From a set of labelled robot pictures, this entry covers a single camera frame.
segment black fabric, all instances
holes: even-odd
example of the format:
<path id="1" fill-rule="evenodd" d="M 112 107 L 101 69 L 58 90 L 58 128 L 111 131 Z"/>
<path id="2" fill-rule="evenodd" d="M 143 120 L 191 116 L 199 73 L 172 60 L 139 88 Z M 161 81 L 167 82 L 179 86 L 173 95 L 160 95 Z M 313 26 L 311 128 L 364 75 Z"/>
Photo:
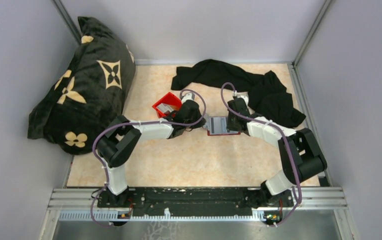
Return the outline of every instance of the black fabric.
<path id="1" fill-rule="evenodd" d="M 293 96 L 273 71 L 265 75 L 246 72 L 226 62 L 207 59 L 193 67 L 179 66 L 171 89 L 182 90 L 190 83 L 221 88 L 231 82 L 237 92 L 248 92 L 248 106 L 256 113 L 287 128 L 300 125 L 306 116 L 294 108 Z"/>
<path id="2" fill-rule="evenodd" d="M 44 138 L 67 153 L 92 151 L 94 139 L 122 115 L 135 74 L 133 56 L 108 27 L 78 17 L 82 44 L 66 73 L 29 115 L 27 137 Z"/>

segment white clip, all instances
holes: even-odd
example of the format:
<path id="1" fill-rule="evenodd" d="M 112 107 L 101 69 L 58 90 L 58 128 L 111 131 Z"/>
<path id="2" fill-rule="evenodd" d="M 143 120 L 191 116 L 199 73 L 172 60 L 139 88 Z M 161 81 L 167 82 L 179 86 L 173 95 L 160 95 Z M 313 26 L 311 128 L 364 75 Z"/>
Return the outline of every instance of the white clip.
<path id="1" fill-rule="evenodd" d="M 267 121 L 267 122 L 263 125 L 263 127 L 261 128 L 261 132 L 262 132 L 262 135 L 263 135 L 263 140 L 265 140 L 265 141 L 266 141 L 265 128 L 266 128 L 269 124 L 271 124 L 271 123 L 272 123 L 272 120 L 269 120 L 269 121 Z"/>

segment black pillow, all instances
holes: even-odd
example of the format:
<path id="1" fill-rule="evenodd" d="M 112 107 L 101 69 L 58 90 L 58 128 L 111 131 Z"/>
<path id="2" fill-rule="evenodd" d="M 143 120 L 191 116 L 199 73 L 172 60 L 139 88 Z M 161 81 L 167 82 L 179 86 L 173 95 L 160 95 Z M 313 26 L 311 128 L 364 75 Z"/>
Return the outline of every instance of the black pillow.
<path id="1" fill-rule="evenodd" d="M 67 153 L 92 151 L 94 139 L 118 115 L 135 74 L 126 44 L 93 17 L 77 18 L 82 31 L 65 74 L 29 115 L 27 138 L 44 138 Z"/>

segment pillow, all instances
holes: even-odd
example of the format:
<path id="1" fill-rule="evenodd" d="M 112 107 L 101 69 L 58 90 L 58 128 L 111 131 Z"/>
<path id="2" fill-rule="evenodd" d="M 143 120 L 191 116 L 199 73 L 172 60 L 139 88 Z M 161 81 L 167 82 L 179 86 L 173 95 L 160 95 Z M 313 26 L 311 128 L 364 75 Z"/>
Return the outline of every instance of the pillow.
<path id="1" fill-rule="evenodd" d="M 30 113 L 27 130 L 27 138 L 44 138 L 73 155 L 91 152 L 98 134 L 122 115 L 135 75 L 134 57 L 122 40 L 93 17 L 77 19 L 81 44 Z"/>

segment gray floor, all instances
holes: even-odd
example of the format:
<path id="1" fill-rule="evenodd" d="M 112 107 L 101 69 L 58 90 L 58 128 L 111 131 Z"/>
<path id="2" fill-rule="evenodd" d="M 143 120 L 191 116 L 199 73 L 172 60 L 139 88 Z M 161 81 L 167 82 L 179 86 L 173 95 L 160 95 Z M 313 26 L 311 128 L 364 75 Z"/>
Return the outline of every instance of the gray floor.
<path id="1" fill-rule="evenodd" d="M 54 240 L 339 240 L 333 211 L 297 211 L 279 228 L 261 222 L 128 222 L 109 229 L 59 221 Z"/>

